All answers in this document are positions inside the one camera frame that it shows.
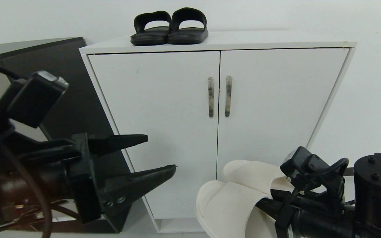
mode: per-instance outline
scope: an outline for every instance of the cabinet base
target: cabinet base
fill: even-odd
[[[155,219],[158,233],[205,232],[197,218]]]

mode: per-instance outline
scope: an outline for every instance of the cabinet top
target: cabinet top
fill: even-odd
[[[351,48],[356,42],[292,30],[213,31],[201,44],[134,46],[123,36],[80,48],[82,54],[175,52],[207,50],[261,50],[288,48]]]

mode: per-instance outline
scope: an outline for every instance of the cabinet door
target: cabinet door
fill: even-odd
[[[177,165],[172,179],[147,194],[155,219],[195,217],[195,196],[216,179],[220,53],[89,56],[121,134],[147,134],[127,149],[135,171]],[[208,78],[215,108],[209,117]]]
[[[281,165],[306,146],[347,54],[338,48],[222,51],[218,178],[229,161]]]

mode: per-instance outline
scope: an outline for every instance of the white wall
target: white wall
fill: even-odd
[[[183,6],[208,29],[295,29],[359,42],[313,144],[326,161],[381,152],[381,1],[0,1],[0,43],[83,36],[88,44],[133,33],[143,12]]]

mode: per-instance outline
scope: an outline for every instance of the white cabinet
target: white cabinet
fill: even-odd
[[[202,231],[197,191],[222,180],[227,162],[280,165],[310,146],[355,45],[253,31],[212,32],[199,45],[135,47],[123,37],[80,51],[113,131],[148,135],[123,150],[131,171],[178,166],[144,197],[156,229],[192,232]]]
[[[230,161],[281,165],[306,146],[349,49],[221,52],[218,179]],[[227,77],[230,115],[225,116]]]
[[[177,165],[147,195],[155,219],[194,217],[192,194],[216,179],[217,109],[210,118],[207,81],[215,78],[217,99],[219,58],[219,51],[89,56],[119,133],[148,135],[127,149],[135,171]]]

